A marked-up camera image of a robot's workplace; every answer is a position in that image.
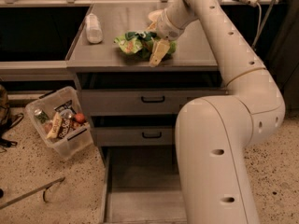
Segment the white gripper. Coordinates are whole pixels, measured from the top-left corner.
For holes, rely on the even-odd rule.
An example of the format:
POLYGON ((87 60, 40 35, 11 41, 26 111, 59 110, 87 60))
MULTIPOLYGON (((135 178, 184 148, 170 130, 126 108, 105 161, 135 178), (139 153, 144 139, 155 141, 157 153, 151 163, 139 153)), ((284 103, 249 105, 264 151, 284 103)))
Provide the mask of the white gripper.
POLYGON ((152 22, 147 27, 147 31, 156 31, 157 36, 162 38, 153 42, 152 53, 149 58, 149 64, 151 66, 157 66, 162 61, 163 57, 170 49, 169 41, 177 40, 184 32, 183 29, 177 28, 169 20, 166 10, 159 15, 157 21, 152 22))

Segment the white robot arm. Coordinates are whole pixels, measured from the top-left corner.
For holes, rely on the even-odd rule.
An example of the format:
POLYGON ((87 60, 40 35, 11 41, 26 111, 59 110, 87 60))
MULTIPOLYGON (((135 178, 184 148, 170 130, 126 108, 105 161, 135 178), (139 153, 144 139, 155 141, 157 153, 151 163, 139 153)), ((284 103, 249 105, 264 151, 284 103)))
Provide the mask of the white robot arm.
POLYGON ((220 0, 175 0, 158 17, 150 64, 157 65, 193 21, 217 61, 224 96, 196 98, 177 117, 175 142, 187 224, 260 224, 244 162, 245 147, 281 125, 280 90, 220 0))

